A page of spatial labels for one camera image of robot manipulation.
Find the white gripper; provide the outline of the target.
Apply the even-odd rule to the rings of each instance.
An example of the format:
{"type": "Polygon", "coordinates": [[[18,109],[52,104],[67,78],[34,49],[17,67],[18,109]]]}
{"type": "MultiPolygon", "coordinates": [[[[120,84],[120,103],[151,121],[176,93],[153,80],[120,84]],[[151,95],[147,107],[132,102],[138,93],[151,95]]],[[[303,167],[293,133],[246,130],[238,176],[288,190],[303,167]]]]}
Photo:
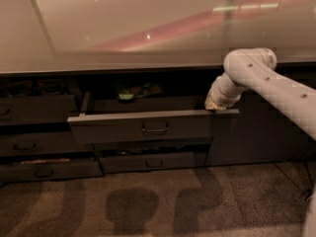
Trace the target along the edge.
{"type": "Polygon", "coordinates": [[[239,102],[245,91],[245,87],[237,85],[226,73],[223,73],[212,83],[204,107],[209,111],[223,111],[239,102]]]}

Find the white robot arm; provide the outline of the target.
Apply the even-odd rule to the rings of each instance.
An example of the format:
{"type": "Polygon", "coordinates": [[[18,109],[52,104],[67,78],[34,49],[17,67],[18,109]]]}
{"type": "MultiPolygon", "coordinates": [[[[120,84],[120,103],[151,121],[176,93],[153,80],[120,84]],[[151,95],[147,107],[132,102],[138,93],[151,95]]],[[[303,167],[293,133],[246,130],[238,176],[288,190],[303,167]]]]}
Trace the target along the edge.
{"type": "Polygon", "coordinates": [[[224,73],[212,83],[204,102],[209,111],[235,105],[252,90],[316,139],[316,90],[275,72],[277,57],[268,48],[236,49],[223,61],[224,73]]]}

